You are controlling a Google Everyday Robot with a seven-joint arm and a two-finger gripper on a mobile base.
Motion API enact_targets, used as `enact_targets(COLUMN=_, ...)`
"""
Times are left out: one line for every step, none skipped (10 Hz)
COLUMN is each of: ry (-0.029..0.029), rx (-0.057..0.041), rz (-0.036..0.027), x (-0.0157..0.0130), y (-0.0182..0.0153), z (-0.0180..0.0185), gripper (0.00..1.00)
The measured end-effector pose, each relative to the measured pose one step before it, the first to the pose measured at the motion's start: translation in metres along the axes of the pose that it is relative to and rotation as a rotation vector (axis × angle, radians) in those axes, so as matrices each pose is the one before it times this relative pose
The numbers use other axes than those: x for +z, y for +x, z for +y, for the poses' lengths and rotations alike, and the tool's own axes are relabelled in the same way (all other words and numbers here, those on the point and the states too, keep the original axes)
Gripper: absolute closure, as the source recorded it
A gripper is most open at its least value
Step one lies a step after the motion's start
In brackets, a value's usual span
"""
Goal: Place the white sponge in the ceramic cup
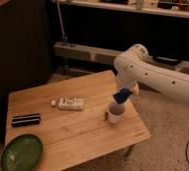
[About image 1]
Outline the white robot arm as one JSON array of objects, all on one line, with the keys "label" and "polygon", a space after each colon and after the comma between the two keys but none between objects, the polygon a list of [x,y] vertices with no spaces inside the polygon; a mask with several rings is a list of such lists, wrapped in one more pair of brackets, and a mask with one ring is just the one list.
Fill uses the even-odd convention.
[{"label": "white robot arm", "polygon": [[114,60],[117,71],[117,92],[113,98],[117,104],[125,103],[139,93],[138,83],[143,83],[162,94],[189,106],[189,74],[154,66],[146,62],[148,50],[142,44],[134,44]]}]

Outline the white gripper blue tape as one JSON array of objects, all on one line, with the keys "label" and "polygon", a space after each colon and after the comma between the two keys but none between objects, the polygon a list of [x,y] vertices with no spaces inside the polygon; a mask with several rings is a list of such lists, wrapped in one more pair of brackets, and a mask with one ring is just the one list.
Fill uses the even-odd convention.
[{"label": "white gripper blue tape", "polygon": [[123,114],[125,111],[124,103],[133,94],[128,88],[122,88],[113,95],[113,101],[109,104],[108,110],[112,114]]}]

